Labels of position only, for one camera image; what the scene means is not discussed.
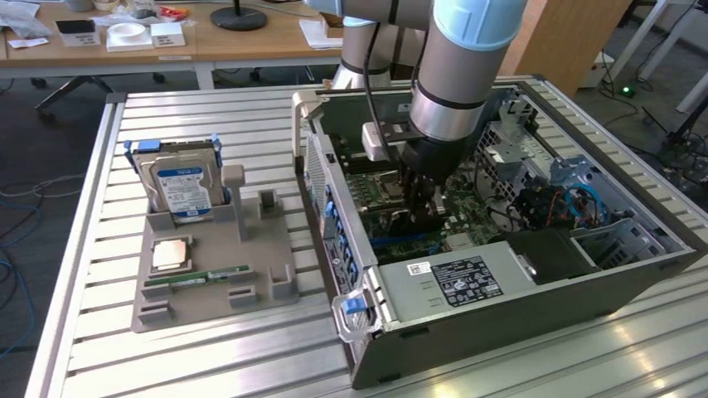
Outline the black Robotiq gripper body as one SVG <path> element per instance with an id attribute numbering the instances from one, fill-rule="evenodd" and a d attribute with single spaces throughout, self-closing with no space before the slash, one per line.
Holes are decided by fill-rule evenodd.
<path id="1" fill-rule="evenodd" d="M 444 185 L 462 160 L 462 140 L 440 141 L 432 138 L 405 143 L 401 161 L 417 176 Z"/>

